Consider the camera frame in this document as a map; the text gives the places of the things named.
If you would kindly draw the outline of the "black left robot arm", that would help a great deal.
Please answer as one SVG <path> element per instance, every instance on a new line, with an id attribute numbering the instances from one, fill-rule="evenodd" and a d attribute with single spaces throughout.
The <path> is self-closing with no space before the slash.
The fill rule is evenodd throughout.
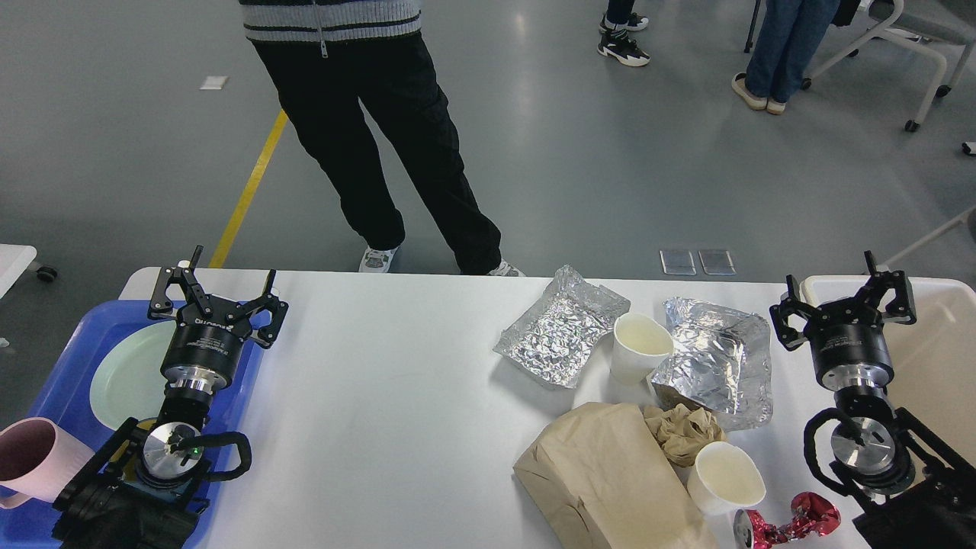
<path id="1" fill-rule="evenodd" d="M 158 274 L 147 316 L 175 321 L 163 402 L 150 427 L 127 419 L 56 497 L 63 548 L 181 548 L 210 505 L 200 486 L 251 468 L 246 435 L 209 430 L 210 407 L 233 385 L 244 344 L 275 343 L 288 303 L 273 293 L 275 270 L 245 303 L 206 292 L 195 277 L 202 251 Z"/>

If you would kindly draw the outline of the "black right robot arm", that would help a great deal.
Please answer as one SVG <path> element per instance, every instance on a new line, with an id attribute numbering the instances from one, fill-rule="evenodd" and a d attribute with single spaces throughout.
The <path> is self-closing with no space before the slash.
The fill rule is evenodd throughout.
<path id="1" fill-rule="evenodd" d="M 811 305 L 794 277 L 769 309 L 789 351 L 810 345 L 817 382 L 834 406 L 803 431 L 810 473 L 862 508 L 854 518 L 872 548 L 972 548 L 974 467 L 907 409 L 888 399 L 894 379 L 886 323 L 917 321 L 903 271 L 879 271 L 865 253 L 868 280 L 851 297 Z"/>

